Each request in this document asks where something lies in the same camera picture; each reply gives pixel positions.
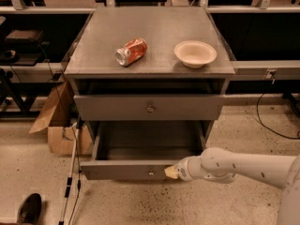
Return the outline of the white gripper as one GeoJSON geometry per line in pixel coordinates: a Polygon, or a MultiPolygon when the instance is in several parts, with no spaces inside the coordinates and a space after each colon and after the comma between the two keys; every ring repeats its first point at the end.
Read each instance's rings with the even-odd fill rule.
{"type": "Polygon", "coordinates": [[[220,169],[212,171],[205,169],[201,156],[185,157],[177,165],[172,165],[164,169],[165,175],[171,179],[182,179],[192,181],[202,179],[207,182],[220,184],[230,184],[235,180],[235,175],[229,172],[222,172],[220,169]]]}

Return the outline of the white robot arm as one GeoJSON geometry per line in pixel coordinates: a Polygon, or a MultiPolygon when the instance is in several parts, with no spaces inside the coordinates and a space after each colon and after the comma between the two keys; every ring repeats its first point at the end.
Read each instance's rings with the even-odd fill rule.
{"type": "Polygon", "coordinates": [[[217,147],[184,157],[164,170],[167,177],[231,183],[237,174],[283,190],[277,225],[300,225],[300,157],[234,153],[217,147]]]}

